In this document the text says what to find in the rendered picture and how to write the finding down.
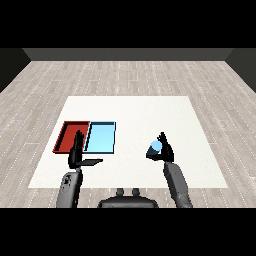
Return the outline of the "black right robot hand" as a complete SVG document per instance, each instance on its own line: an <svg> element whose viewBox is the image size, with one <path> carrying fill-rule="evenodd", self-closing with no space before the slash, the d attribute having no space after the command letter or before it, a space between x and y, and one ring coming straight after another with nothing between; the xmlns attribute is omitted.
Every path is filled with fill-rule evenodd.
<svg viewBox="0 0 256 256"><path fill-rule="evenodd" d="M162 143L162 150L154 156L147 156L154 161L163 160L164 162L174 162L174 152L171 145L168 143L166 135L164 132L161 132L160 135L157 137L157 140Z"/></svg>

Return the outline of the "small blue can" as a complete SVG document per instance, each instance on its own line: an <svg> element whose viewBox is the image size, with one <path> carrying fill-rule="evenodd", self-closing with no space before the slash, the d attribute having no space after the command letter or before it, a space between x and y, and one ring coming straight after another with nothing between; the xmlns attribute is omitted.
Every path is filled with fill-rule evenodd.
<svg viewBox="0 0 256 256"><path fill-rule="evenodd" d="M154 156L157 155L162 150L162 143L158 140L155 140L149 146L146 155Z"/></svg>

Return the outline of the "dark grey robot body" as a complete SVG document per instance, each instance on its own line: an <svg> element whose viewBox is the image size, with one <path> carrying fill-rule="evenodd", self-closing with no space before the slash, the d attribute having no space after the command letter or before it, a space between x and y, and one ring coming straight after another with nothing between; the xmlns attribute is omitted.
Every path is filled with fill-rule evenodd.
<svg viewBox="0 0 256 256"><path fill-rule="evenodd" d="M138 188L132 189L131 196L125 196L124 189L118 188L116 195L101 200L98 208L158 208L158 204L155 200L142 197Z"/></svg>

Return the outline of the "red shallow open box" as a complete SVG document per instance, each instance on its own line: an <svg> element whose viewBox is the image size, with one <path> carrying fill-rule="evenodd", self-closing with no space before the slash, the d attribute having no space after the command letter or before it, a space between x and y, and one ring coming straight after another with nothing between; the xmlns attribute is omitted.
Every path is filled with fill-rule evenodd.
<svg viewBox="0 0 256 256"><path fill-rule="evenodd" d="M89 121L65 121L57 137L53 153L68 154L74 145L76 132L80 131L84 136L86 136L89 124Z"/></svg>

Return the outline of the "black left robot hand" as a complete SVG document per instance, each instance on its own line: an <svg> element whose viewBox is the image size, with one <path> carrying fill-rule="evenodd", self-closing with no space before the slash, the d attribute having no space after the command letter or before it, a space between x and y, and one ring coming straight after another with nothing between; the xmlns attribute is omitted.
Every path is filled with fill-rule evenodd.
<svg viewBox="0 0 256 256"><path fill-rule="evenodd" d="M84 147L84 134L78 130L74 137L73 146L70 149L68 156L68 165L70 169L80 168L81 166L94 166L100 162L102 159L82 159Z"/></svg>

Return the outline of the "light blue shallow open box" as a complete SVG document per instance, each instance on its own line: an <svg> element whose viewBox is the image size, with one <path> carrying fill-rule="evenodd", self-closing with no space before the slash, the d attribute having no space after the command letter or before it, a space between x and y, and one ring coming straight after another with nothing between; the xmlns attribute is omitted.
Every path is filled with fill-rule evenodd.
<svg viewBox="0 0 256 256"><path fill-rule="evenodd" d="M114 121L92 121L84 144L85 154L113 154L116 123Z"/></svg>

